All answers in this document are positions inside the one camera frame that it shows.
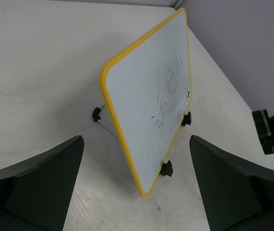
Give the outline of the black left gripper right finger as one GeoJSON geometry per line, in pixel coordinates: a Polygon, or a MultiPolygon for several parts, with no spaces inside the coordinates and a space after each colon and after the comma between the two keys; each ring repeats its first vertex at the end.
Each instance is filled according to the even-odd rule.
{"type": "Polygon", "coordinates": [[[274,170],[199,136],[189,146],[210,230],[274,231],[274,170]]]}

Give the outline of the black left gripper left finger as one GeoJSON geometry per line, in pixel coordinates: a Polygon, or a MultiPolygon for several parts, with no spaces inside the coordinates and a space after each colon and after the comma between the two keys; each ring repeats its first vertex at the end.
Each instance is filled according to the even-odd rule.
{"type": "Polygon", "coordinates": [[[0,231],[61,231],[84,151],[82,136],[0,169],[0,231]]]}

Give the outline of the black felt whiteboard eraser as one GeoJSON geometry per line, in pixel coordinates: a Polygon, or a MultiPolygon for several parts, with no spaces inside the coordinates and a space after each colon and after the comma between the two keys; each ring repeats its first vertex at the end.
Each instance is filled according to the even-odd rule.
{"type": "Polygon", "coordinates": [[[270,127],[267,110],[252,111],[252,117],[264,154],[274,154],[274,147],[264,143],[267,138],[274,135],[274,130],[270,127]]]}

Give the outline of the yellow framed small whiteboard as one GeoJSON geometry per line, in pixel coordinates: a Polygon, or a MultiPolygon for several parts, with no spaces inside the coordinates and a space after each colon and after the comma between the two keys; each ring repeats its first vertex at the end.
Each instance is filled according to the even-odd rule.
{"type": "Polygon", "coordinates": [[[100,91],[133,179],[147,197],[192,101],[185,9],[106,62],[100,91]]]}

